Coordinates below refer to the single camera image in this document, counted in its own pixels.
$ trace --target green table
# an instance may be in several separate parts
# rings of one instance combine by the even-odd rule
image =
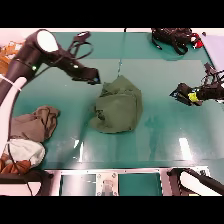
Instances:
[[[74,35],[55,33],[63,48],[68,48]],[[52,68],[24,88],[14,110],[14,116],[18,116],[48,104],[61,111],[52,138],[44,143],[47,153],[41,168],[208,165],[211,175],[224,182],[222,107],[213,101],[202,107],[187,107],[168,96],[181,81],[192,86],[200,84],[205,74],[203,64],[211,63],[205,49],[189,46],[185,56],[177,56],[166,44],[161,44],[163,51],[158,50],[151,43],[150,34],[125,35],[124,41],[123,33],[92,33],[89,41],[95,50],[81,62],[98,68],[102,82],[111,82],[117,77],[118,62],[123,56],[121,74],[143,92],[144,113],[137,129],[114,135],[91,129],[88,120],[102,85],[73,82],[63,71]],[[193,160],[183,159],[179,138],[188,140]],[[74,149],[76,140],[84,143],[82,155],[80,147]]]

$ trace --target olive green garment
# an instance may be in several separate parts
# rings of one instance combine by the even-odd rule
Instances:
[[[119,76],[112,83],[104,83],[90,125],[104,133],[132,131],[138,124],[142,110],[141,91],[124,76]]]

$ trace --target white cloth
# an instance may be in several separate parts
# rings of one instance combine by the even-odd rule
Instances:
[[[31,168],[38,166],[45,155],[45,148],[43,145],[31,140],[11,139],[9,145],[14,161],[30,160]],[[7,146],[4,153],[9,155]]]

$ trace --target red object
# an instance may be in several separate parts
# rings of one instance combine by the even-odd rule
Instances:
[[[200,38],[199,35],[198,35],[197,33],[193,33],[191,36],[192,36],[192,37],[195,37],[195,38]],[[194,44],[194,47],[195,47],[195,48],[201,48],[201,47],[203,47],[203,46],[204,46],[204,44],[202,43],[201,39],[199,39],[199,40]]]

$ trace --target white floor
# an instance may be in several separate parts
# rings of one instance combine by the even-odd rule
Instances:
[[[22,41],[28,35],[40,28],[0,28],[0,46],[4,46],[9,41]],[[123,32],[124,28],[45,28],[52,32]],[[208,35],[223,35],[224,28],[192,28],[193,32],[201,34],[206,32]],[[127,28],[127,32],[151,32],[150,28]]]

